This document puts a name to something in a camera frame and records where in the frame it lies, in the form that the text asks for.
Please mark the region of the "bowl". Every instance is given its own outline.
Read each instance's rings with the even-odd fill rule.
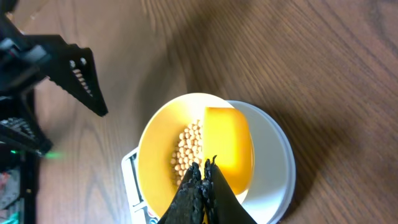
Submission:
[[[177,191],[171,179],[173,168],[170,157],[178,134],[193,120],[203,119],[206,107],[233,108],[227,101],[205,93],[179,96],[163,105],[142,133],[138,153],[138,183],[144,200],[158,217],[166,212]],[[236,195],[240,203],[247,193],[248,189]]]

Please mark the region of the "plate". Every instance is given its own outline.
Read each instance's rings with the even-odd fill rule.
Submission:
[[[292,148],[279,125],[263,110],[241,101],[228,103],[245,115],[254,144],[254,175],[242,206],[257,223],[277,223],[294,192]]]

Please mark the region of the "wood grain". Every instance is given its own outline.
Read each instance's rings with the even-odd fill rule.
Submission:
[[[165,102],[252,103],[282,127],[297,183],[282,223],[398,223],[395,0],[48,0],[24,30],[89,46],[109,114],[50,81],[39,223],[130,223],[120,162]]]

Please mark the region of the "metal bolt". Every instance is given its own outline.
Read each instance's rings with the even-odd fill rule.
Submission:
[[[75,68],[76,67],[76,63],[72,60],[69,61],[70,67],[71,68]]]
[[[80,62],[81,62],[83,65],[86,65],[86,64],[87,64],[87,61],[86,61],[86,59],[84,59],[84,58],[81,58],[81,59],[80,59]]]

